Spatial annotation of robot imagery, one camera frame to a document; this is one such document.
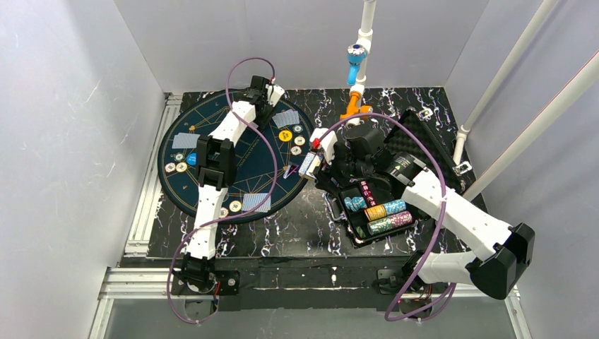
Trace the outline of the boxed deck of playing cards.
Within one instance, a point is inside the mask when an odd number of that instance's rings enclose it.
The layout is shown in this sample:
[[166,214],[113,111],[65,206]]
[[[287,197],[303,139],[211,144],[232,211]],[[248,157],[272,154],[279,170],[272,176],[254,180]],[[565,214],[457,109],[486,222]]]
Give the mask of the boxed deck of playing cards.
[[308,152],[299,167],[299,176],[304,179],[314,181],[316,179],[314,176],[314,170],[320,167],[322,159],[323,155],[321,153],[315,153],[312,151]]

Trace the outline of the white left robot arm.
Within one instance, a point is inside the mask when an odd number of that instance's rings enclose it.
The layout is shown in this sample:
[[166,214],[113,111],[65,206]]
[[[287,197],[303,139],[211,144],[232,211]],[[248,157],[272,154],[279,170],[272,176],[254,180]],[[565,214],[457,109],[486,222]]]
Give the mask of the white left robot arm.
[[259,124],[269,122],[284,93],[272,80],[254,76],[250,87],[230,103],[218,126],[197,140],[198,205],[187,256],[198,260],[215,257],[220,210],[237,176],[235,146],[246,129],[257,132]]

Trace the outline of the red and white poker chip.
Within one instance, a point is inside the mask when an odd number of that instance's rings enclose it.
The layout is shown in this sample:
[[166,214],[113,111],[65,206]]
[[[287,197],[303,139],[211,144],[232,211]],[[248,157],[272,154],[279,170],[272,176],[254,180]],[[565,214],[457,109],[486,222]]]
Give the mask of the red and white poker chip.
[[299,156],[299,155],[302,154],[302,148],[300,146],[298,146],[298,145],[295,145],[295,146],[291,147],[290,153],[293,156]]

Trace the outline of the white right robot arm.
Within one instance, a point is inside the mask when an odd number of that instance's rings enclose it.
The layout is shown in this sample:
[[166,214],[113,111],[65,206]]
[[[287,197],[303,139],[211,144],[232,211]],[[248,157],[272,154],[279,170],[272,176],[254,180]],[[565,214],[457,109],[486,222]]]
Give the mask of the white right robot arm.
[[398,128],[384,135],[356,126],[344,141],[325,128],[310,139],[316,186],[334,196],[357,243],[373,242],[434,219],[468,245],[462,253],[414,254],[403,269],[413,289],[434,283],[474,285],[503,299],[533,255],[535,232],[496,219],[454,190],[458,181],[430,143],[416,143]]

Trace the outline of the blue small blind button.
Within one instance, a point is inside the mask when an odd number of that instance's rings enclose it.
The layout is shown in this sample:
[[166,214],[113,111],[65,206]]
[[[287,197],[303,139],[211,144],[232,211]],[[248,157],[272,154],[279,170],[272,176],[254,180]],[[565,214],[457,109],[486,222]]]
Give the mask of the blue small blind button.
[[195,166],[196,165],[196,153],[190,153],[187,157],[186,157],[186,163],[189,166]]

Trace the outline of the yellow poker chip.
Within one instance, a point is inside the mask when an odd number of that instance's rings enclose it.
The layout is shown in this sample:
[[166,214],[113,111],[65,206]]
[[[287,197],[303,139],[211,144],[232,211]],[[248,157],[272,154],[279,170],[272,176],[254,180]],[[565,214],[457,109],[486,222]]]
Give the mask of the yellow poker chip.
[[297,136],[294,138],[294,144],[298,146],[302,146],[306,143],[306,140],[303,136]]
[[242,207],[243,207],[242,202],[238,201],[238,200],[231,201],[229,204],[229,209],[233,213],[238,213],[239,211],[242,210]]
[[175,167],[175,170],[178,173],[185,172],[185,171],[187,171],[187,169],[188,169],[188,164],[186,164],[185,162],[179,162]]

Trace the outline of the yellow big blind button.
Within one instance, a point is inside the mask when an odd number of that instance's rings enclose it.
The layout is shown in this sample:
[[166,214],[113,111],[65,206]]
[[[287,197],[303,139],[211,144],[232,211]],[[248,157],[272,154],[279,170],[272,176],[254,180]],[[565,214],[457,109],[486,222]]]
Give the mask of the yellow big blind button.
[[278,138],[281,142],[290,142],[293,139],[293,133],[289,130],[282,130],[278,134]]

